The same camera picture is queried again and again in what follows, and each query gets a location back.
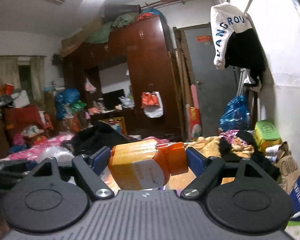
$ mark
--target white logo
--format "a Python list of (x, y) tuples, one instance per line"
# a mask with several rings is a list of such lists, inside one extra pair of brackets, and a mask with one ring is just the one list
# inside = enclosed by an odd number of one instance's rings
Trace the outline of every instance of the white logo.
[(150, 196), (150, 194), (149, 193), (144, 193), (144, 194), (142, 194), (142, 196), (147, 197), (147, 196)]

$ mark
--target wooden wardrobe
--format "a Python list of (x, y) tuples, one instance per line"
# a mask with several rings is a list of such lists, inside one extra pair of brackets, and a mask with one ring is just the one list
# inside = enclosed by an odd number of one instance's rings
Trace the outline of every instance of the wooden wardrobe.
[[(63, 72), (66, 88), (77, 88), (81, 100), (92, 106), (92, 101), (102, 97), (99, 70), (127, 62), (132, 93), (135, 101), (134, 124), (127, 127), (129, 134), (143, 138), (176, 134), (184, 136), (180, 79), (168, 25), (159, 16), (143, 19), (110, 33), (105, 44), (83, 43), (64, 58)], [(97, 88), (90, 94), (84, 90), (86, 77)], [(163, 116), (149, 118), (141, 108), (141, 94), (160, 93)]]

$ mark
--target curtain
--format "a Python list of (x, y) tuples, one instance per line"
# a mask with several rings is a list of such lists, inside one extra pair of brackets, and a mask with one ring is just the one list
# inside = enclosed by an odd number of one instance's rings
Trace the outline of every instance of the curtain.
[(21, 88), (18, 57), (0, 57), (0, 85), (3, 86), (5, 83)]
[(31, 87), (34, 101), (39, 107), (44, 107), (44, 57), (33, 56), (30, 58)]

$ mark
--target silver screw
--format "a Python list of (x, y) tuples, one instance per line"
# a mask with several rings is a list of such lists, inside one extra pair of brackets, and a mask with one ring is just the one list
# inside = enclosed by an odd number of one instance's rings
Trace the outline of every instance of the silver screw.
[(183, 191), (183, 194), (185, 194), (187, 197), (195, 197), (199, 195), (199, 191), (193, 188), (185, 189)]
[(102, 188), (96, 191), (96, 195), (98, 197), (109, 197), (111, 195), (111, 191), (106, 188)]

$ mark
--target black circular disc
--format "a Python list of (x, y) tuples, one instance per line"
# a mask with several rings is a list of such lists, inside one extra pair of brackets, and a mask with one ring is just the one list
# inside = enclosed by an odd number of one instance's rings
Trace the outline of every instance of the black circular disc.
[(292, 209), (282, 190), (264, 190), (262, 185), (226, 183), (207, 196), (207, 210), (220, 224), (242, 233), (264, 234), (281, 228)]
[(3, 199), (2, 210), (13, 228), (50, 233), (74, 224), (87, 212), (89, 200), (79, 187), (62, 180), (36, 178), (16, 185)]

